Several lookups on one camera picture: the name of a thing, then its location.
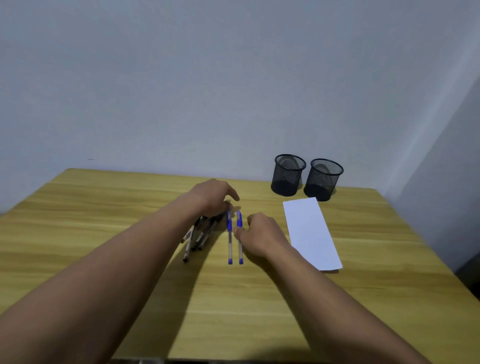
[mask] sheet of paper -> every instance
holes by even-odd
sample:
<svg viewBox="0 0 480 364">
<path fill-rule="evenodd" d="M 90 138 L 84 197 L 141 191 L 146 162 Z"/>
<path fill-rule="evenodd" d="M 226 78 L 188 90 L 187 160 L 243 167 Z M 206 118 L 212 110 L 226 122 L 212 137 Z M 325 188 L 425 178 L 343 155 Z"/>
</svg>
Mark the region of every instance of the sheet of paper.
<svg viewBox="0 0 480 364">
<path fill-rule="evenodd" d="M 342 267 L 315 197 L 283 203 L 292 246 L 318 270 Z"/>
</svg>

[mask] wooden table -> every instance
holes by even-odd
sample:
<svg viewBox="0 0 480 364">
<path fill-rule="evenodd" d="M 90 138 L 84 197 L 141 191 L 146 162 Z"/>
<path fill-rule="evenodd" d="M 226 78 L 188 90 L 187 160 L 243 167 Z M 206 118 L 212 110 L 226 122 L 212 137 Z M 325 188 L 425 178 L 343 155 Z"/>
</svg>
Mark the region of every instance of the wooden table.
<svg viewBox="0 0 480 364">
<path fill-rule="evenodd" d="M 0 218 L 0 312 L 203 180 L 66 170 Z M 245 216 L 263 211 L 288 233 L 289 198 L 268 182 L 229 182 Z M 344 266 L 331 279 L 434 363 L 479 362 L 479 302 L 375 190 L 339 187 L 320 206 Z M 179 246 L 115 357 L 327 361 L 281 287 L 248 259 L 227 265 L 224 227 L 212 240 L 187 264 Z"/>
</svg>

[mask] white wall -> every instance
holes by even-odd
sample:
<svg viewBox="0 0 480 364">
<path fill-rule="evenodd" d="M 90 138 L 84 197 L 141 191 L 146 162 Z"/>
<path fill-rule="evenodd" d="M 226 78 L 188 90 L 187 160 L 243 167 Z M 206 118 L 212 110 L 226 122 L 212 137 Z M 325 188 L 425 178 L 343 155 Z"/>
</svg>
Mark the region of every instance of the white wall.
<svg viewBox="0 0 480 364">
<path fill-rule="evenodd" d="M 452 269 L 480 252 L 480 78 L 393 202 Z"/>
<path fill-rule="evenodd" d="M 468 54 L 474 1 L 4 1 L 0 211 L 65 168 L 383 188 Z"/>
</svg>

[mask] mesh pen cup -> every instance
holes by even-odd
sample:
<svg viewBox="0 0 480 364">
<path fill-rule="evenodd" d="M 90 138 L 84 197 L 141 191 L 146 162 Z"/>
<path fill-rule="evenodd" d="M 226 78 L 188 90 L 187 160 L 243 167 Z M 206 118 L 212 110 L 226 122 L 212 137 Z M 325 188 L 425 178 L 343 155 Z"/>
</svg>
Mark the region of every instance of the mesh pen cup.
<svg viewBox="0 0 480 364">
<path fill-rule="evenodd" d="M 303 191 L 308 197 L 317 201 L 328 201 L 332 196 L 338 177 L 343 173 L 343 167 L 329 159 L 314 159 L 310 162 L 311 169 Z"/>
<path fill-rule="evenodd" d="M 275 170 L 271 188 L 280 196 L 293 196 L 297 193 L 301 173 L 307 163 L 292 154 L 280 154 L 275 157 Z"/>
</svg>

